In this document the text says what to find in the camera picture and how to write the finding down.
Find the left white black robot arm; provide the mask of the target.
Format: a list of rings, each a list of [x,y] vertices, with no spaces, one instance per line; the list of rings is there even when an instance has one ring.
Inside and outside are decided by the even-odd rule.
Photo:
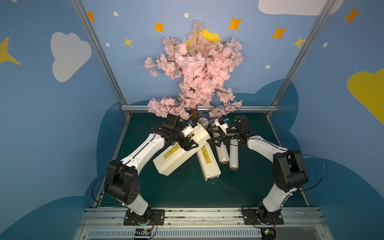
[[[118,200],[129,211],[145,219],[151,215],[151,206],[140,195],[139,175],[148,161],[167,143],[177,143],[185,151],[196,149],[199,145],[189,134],[197,126],[196,121],[184,121],[178,129],[180,117],[168,114],[166,121],[154,127],[145,141],[130,155],[120,161],[109,163],[104,183],[104,192]]]

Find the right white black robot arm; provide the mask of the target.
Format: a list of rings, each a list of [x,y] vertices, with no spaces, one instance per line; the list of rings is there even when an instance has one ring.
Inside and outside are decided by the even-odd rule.
[[[302,153],[296,149],[280,147],[252,133],[244,115],[235,116],[235,125],[232,128],[227,119],[220,117],[211,123],[208,131],[214,135],[209,142],[217,147],[226,141],[235,141],[259,153],[273,164],[274,184],[260,203],[257,215],[259,221],[266,224],[281,218],[286,200],[309,181]]]

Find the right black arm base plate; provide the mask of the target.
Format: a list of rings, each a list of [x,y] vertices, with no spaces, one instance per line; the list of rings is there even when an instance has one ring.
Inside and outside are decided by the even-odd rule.
[[[281,210],[268,212],[264,207],[251,209],[243,207],[240,209],[245,225],[283,225],[284,220]]]

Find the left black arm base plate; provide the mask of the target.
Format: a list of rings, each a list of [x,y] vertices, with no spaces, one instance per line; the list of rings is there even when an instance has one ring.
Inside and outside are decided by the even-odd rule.
[[[163,226],[165,220],[165,210],[148,209],[142,216],[139,216],[132,210],[127,210],[124,218],[124,226]]]

